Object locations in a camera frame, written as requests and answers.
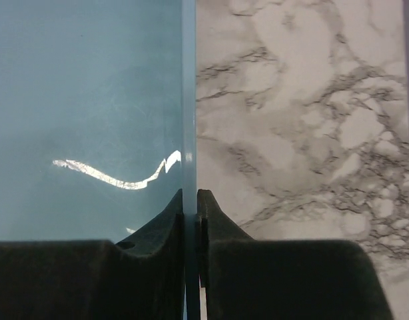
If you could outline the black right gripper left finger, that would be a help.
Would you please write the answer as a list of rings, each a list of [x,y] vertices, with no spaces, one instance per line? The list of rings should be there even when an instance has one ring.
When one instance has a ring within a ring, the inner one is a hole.
[[[183,194],[118,243],[0,242],[0,319],[181,319]]]

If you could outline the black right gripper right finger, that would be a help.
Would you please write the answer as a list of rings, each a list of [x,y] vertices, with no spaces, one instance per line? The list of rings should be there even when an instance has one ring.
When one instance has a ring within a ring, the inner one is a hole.
[[[253,239],[197,193],[197,257],[209,319],[391,319],[364,250],[347,240]]]

